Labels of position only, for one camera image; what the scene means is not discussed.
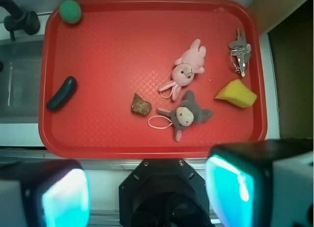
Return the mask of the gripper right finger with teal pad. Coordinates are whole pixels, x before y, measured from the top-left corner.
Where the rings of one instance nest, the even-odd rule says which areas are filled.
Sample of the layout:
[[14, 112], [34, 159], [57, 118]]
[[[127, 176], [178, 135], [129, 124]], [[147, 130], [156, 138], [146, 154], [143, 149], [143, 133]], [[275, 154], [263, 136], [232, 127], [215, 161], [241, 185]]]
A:
[[225, 227], [311, 227], [313, 165], [311, 139], [215, 145], [205, 169], [209, 202]]

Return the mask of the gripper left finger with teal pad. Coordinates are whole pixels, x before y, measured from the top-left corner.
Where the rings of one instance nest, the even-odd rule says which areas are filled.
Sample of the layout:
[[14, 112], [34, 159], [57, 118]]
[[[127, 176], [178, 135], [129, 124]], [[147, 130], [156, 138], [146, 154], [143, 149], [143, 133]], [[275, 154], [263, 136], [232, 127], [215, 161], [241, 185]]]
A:
[[90, 208], [89, 177], [76, 160], [0, 167], [2, 227], [85, 227]]

